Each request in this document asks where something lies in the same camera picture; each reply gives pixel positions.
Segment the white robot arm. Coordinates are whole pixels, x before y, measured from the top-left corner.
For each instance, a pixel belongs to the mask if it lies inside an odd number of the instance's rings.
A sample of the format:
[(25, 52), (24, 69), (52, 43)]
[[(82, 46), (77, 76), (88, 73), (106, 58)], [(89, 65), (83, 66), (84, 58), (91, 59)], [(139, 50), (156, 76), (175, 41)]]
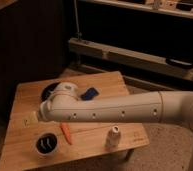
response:
[[(80, 100), (77, 92), (76, 84), (59, 83), (29, 117), (33, 123), (186, 122), (193, 131), (193, 91), (154, 91), (87, 101)], [(189, 171), (193, 171), (193, 153)]]

